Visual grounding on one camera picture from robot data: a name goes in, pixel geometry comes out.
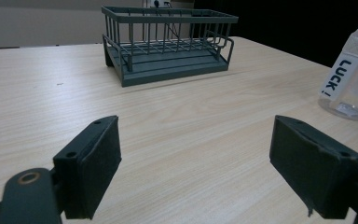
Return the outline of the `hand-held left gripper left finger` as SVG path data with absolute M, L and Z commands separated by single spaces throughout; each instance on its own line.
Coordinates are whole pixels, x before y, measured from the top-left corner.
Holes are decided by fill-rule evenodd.
M 53 157 L 68 219 L 93 219 L 120 162 L 118 116 L 93 121 Z

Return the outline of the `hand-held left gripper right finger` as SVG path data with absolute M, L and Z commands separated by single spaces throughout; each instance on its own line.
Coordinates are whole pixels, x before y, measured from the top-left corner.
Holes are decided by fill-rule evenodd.
M 343 219 L 350 185 L 358 176 L 358 153 L 304 121 L 274 120 L 269 158 L 309 211 Z

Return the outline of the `dark green wire rack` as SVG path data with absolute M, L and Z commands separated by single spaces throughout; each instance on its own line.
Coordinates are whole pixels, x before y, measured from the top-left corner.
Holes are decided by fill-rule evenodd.
M 233 15 L 210 9 L 103 7 L 105 63 L 123 87 L 228 70 Z

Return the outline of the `white wall power socket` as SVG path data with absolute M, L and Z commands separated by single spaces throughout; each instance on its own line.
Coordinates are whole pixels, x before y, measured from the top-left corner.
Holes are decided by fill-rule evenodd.
M 171 0 L 144 0 L 145 7 L 171 8 Z

